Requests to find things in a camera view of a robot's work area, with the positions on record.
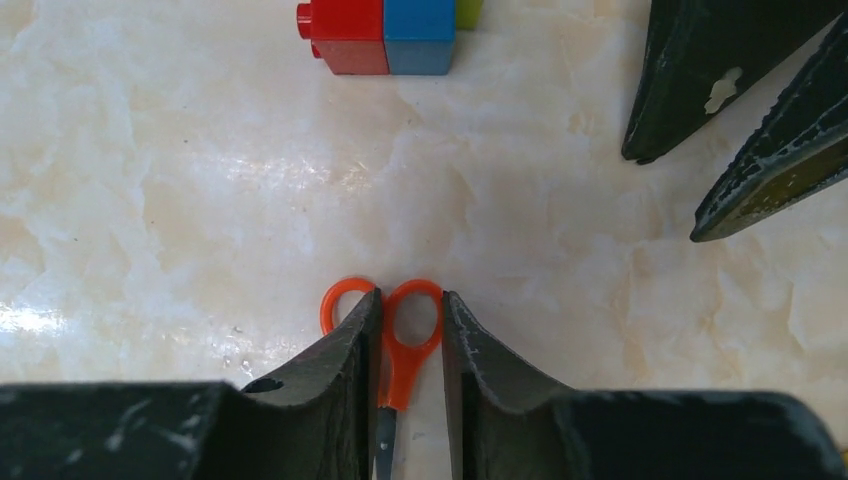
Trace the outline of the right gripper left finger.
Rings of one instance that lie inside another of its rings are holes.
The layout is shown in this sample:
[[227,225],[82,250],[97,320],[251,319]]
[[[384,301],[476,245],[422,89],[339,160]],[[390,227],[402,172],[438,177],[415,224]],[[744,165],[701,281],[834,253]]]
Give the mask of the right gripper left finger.
[[383,302],[296,357],[225,381],[5,384],[5,479],[367,479]]

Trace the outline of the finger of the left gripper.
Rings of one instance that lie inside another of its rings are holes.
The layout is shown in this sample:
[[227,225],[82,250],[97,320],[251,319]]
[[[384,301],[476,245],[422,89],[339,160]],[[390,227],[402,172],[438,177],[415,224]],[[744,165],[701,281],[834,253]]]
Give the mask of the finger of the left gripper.
[[695,212],[693,242],[740,232],[847,177],[847,16],[841,14]]
[[842,1],[654,1],[621,154],[651,163],[845,10]]

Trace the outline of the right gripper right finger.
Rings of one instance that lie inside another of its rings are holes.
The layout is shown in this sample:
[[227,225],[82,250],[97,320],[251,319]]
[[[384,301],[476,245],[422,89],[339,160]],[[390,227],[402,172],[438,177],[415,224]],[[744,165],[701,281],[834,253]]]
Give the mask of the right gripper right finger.
[[442,297],[456,479],[843,479],[823,421],[779,392],[578,390]]

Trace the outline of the orange handled scissors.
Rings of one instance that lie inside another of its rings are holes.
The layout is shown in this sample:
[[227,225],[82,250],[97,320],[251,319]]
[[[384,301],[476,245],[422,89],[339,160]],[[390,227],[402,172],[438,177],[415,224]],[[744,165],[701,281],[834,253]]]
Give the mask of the orange handled scissors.
[[[398,339],[395,321],[403,300],[413,294],[429,297],[436,308],[436,323],[429,338],[408,345]],[[384,319],[382,351],[388,361],[388,373],[380,379],[377,397],[374,475],[377,479],[393,477],[398,416],[408,410],[422,366],[440,346],[444,331],[443,289],[426,279],[411,279],[382,298]]]

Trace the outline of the colourful card pack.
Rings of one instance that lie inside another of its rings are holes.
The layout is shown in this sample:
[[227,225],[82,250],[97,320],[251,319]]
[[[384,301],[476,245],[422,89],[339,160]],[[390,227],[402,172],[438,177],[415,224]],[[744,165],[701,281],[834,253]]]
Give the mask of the colourful card pack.
[[473,30],[476,0],[311,0],[297,5],[300,37],[335,75],[443,76],[456,33]]

